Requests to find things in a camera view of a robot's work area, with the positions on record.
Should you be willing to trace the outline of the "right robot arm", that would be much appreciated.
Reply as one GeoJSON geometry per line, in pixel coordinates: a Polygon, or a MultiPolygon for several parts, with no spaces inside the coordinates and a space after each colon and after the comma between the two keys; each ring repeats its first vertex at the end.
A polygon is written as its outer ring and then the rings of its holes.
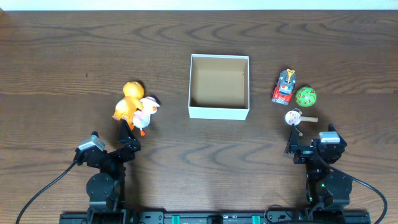
{"type": "Polygon", "coordinates": [[[349,204],[353,181],[330,167],[341,157],[346,146],[346,141],[332,124],[328,125],[328,131],[320,132],[319,138],[313,139],[309,146],[299,144],[299,131],[291,125],[285,153],[293,154],[293,162],[306,167],[306,193],[310,201],[310,207],[304,210],[307,219],[313,218],[313,214],[319,211],[342,214],[343,208],[349,204]]]}

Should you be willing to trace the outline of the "orange dinosaur toy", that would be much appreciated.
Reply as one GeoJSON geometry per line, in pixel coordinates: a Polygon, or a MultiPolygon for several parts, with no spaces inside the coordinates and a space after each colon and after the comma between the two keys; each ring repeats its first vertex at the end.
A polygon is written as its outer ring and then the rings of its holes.
{"type": "Polygon", "coordinates": [[[124,98],[118,101],[115,106],[113,118],[124,119],[131,122],[137,110],[143,110],[141,99],[144,97],[144,87],[139,82],[127,82],[123,86],[124,98]]]}

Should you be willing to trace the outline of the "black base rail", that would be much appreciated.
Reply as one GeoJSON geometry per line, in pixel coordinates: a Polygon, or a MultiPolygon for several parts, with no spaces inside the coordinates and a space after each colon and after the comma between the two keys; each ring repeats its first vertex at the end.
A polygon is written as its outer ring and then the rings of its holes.
{"type": "Polygon", "coordinates": [[[367,212],[321,212],[309,216],[302,213],[282,210],[267,212],[235,213],[66,213],[59,218],[61,224],[87,223],[130,223],[130,224],[261,224],[261,223],[370,223],[367,212]]]}

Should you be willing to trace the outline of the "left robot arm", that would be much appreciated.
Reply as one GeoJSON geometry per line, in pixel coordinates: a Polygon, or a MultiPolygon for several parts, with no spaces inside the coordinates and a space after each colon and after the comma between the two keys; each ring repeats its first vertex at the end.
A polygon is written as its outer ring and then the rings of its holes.
{"type": "Polygon", "coordinates": [[[86,184],[90,202],[82,223],[130,223],[133,220],[131,212],[124,208],[124,164],[135,159],[135,152],[141,149],[141,144],[125,120],[121,121],[119,143],[123,145],[122,148],[107,152],[105,143],[94,131],[76,148],[73,161],[78,166],[86,163],[88,167],[99,170],[86,184]]]}

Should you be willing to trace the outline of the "white pink duck toy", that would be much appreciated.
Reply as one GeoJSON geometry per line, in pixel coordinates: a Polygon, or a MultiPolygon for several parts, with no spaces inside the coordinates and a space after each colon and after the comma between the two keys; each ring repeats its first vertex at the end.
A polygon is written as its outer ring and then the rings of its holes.
{"type": "Polygon", "coordinates": [[[142,98],[140,101],[143,105],[143,109],[134,112],[130,129],[133,130],[134,128],[137,128],[140,130],[140,135],[145,136],[146,133],[144,128],[148,127],[150,124],[150,116],[157,112],[160,105],[157,100],[151,96],[142,98]]]}

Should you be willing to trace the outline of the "red grey toy truck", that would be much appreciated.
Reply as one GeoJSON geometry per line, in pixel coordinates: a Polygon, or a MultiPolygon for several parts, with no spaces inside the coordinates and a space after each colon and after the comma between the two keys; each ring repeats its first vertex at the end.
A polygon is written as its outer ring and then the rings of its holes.
{"type": "Polygon", "coordinates": [[[281,71],[279,79],[275,82],[274,91],[271,94],[272,101],[282,105],[288,105],[292,99],[296,82],[295,70],[281,71]]]}

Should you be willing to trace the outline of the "green patterned ball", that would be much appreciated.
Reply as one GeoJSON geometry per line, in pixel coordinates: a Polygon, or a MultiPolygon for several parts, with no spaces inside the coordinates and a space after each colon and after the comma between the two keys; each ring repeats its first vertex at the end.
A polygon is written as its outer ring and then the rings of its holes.
{"type": "Polygon", "coordinates": [[[317,93],[312,87],[301,87],[295,94],[295,101],[301,107],[310,107],[317,102],[317,93]]]}

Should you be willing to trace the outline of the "wooden rattle drum toy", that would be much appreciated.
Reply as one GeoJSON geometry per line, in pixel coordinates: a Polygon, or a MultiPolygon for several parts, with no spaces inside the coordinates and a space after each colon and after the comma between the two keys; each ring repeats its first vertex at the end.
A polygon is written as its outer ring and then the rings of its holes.
{"type": "Polygon", "coordinates": [[[297,125],[300,124],[301,122],[317,123],[317,122],[318,122],[318,118],[316,118],[316,117],[303,116],[303,115],[302,115],[302,111],[299,110],[298,108],[295,108],[295,109],[293,109],[293,110],[291,110],[291,111],[289,111],[289,112],[287,112],[287,113],[285,114],[285,122],[286,122],[288,125],[290,125],[290,126],[291,126],[291,125],[294,125],[294,126],[295,126],[295,129],[298,131],[298,135],[299,135],[300,137],[302,137],[302,136],[303,136],[303,133],[300,132],[300,131],[297,129],[297,125]]]}

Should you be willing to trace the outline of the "white cardboard box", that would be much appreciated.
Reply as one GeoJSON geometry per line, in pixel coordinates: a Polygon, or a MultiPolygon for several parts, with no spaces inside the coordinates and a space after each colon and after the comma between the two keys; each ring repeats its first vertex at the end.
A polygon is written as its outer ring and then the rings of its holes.
{"type": "Polygon", "coordinates": [[[245,120],[250,110],[249,57],[193,54],[188,113],[191,119],[245,120]]]}

